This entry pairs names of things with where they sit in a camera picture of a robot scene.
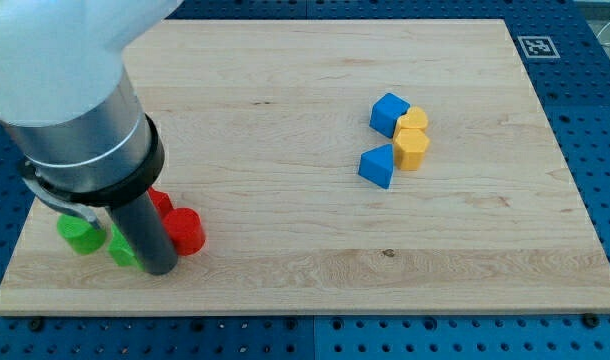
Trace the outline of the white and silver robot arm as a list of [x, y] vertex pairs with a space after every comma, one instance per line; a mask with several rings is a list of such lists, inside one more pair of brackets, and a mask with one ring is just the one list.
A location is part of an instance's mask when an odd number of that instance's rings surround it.
[[178, 0], [0, 0], [0, 123], [24, 182], [48, 207], [98, 224], [133, 202], [162, 146], [122, 54]]

